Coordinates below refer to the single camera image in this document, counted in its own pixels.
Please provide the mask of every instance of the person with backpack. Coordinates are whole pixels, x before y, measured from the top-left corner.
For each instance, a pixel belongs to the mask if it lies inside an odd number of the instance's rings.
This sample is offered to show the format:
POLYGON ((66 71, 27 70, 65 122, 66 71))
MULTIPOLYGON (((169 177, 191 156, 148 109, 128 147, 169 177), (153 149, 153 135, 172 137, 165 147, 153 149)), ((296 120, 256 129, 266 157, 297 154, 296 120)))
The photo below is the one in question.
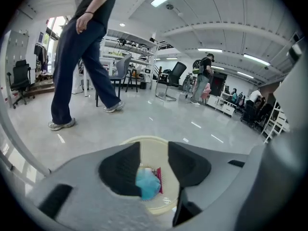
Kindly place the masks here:
POLYGON ((198 103, 204 88, 206 87, 206 84, 209 81, 210 75, 213 74, 211 65, 214 61, 214 55, 209 53, 205 58, 202 60, 197 60, 193 63, 193 73, 198 74, 197 77, 197 85, 195 88, 195 91, 193 93, 193 96, 191 98, 191 103, 194 105, 199 106, 200 103, 198 103))

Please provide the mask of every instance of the ceiling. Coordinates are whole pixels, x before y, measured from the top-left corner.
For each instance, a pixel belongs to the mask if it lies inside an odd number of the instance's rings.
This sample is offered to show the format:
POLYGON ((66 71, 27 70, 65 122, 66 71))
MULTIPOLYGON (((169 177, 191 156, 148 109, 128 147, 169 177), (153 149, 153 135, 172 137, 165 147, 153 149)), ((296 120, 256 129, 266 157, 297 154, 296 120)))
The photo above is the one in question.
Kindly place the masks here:
MULTIPOLYGON (((81 0, 26 0, 38 18, 72 15, 81 0)), ((215 65, 230 73, 241 71, 255 84, 272 82, 292 68, 286 53, 301 31, 281 0, 169 0, 157 8, 153 0, 116 0, 111 18, 155 28, 157 37, 183 56, 202 58, 197 48, 222 49, 215 65), (270 62, 264 65, 243 57, 270 62)))

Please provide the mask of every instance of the person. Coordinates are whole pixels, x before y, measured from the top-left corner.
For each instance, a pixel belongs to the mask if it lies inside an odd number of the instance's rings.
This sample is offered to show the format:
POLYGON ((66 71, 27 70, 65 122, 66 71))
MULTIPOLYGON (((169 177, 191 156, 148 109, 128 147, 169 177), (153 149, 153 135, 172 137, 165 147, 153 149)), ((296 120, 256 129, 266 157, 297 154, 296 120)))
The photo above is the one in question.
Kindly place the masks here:
POLYGON ((250 94, 248 100, 246 101, 246 105, 254 106, 258 98, 262 98, 260 89, 257 89, 250 94))
POLYGON ((70 128, 75 124, 71 117, 73 71, 82 58, 105 112, 122 110, 124 102, 117 96, 108 72, 99 61, 100 42, 106 34, 108 20, 116 0, 82 0, 74 17, 64 27, 56 50, 53 73, 54 97, 51 104, 52 131, 70 128))
POLYGON ((191 87, 191 82, 192 82, 193 74, 189 73, 186 78, 185 78, 185 84, 183 85, 183 91, 181 94, 185 94, 185 92, 188 92, 190 87, 191 87))
POLYGON ((214 55, 209 53, 205 58, 201 60, 201 66, 203 66, 203 72, 198 74, 197 77, 197 85, 194 91, 194 94, 191 98, 191 103, 194 105, 199 106, 200 103, 198 103, 199 98, 201 97, 204 88, 206 87, 206 84, 209 81, 210 75, 213 74, 211 65, 214 61, 214 55))
POLYGON ((233 92, 231 93, 231 95, 232 95, 231 103, 234 103, 234 104, 235 104, 236 99, 237 99, 237 94, 236 94, 236 92, 237 92, 237 89, 236 89, 236 88, 233 88, 233 92))

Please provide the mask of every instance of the glossy gray floor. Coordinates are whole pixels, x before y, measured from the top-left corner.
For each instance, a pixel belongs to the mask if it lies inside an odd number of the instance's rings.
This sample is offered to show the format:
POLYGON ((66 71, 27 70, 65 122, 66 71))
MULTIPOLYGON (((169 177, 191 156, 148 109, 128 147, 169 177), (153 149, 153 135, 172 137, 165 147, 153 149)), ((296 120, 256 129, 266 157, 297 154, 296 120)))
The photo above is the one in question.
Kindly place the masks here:
POLYGON ((175 102, 156 98, 153 90, 121 92, 126 102, 122 113, 105 113, 95 91, 72 95, 71 115, 77 124, 72 128, 50 131, 50 106, 53 93, 38 95, 27 105, 9 109, 15 129, 33 155, 46 167, 55 169, 67 160, 102 150, 140 135, 153 135, 168 141, 186 142, 203 148, 248 154, 254 145, 262 144, 259 134, 240 122, 208 106, 187 103, 178 90, 170 90, 175 102))

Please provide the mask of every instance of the plastic bag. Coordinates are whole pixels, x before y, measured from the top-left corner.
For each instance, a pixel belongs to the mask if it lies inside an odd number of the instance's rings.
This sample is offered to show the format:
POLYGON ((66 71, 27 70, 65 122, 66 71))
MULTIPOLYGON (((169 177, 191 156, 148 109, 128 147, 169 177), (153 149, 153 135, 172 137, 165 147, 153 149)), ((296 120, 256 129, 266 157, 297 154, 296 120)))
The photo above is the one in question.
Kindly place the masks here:
POLYGON ((136 186, 141 188, 141 199, 150 200, 158 194, 160 181, 151 168, 141 168, 137 172, 136 186))

